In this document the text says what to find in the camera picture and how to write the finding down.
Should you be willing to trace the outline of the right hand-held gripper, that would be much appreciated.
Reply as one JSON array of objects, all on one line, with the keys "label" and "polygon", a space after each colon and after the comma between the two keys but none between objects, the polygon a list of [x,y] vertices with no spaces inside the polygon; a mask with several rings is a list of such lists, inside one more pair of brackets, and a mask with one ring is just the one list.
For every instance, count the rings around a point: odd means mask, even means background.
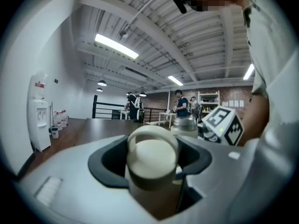
[{"label": "right hand-held gripper", "polygon": [[243,124],[234,109],[218,106],[202,121],[206,141],[237,146],[243,135]]}]

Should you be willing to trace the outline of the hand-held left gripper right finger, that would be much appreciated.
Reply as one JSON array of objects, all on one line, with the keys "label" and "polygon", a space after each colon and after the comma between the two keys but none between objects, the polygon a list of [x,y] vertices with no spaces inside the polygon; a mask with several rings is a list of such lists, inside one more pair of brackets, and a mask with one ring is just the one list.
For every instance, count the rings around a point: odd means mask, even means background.
[{"label": "hand-held left gripper right finger", "polygon": [[183,185],[166,224],[257,224],[275,211],[298,166],[298,124],[244,147],[178,137]]}]

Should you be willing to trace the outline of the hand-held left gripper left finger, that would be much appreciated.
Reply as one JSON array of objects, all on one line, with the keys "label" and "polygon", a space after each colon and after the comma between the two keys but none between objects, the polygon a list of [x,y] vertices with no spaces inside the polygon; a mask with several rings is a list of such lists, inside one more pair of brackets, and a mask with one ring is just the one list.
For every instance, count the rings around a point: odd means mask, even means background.
[{"label": "hand-held left gripper left finger", "polygon": [[90,173],[89,156],[124,135],[58,152],[25,176],[18,193],[39,218],[55,224],[156,224],[128,189],[102,185]]}]

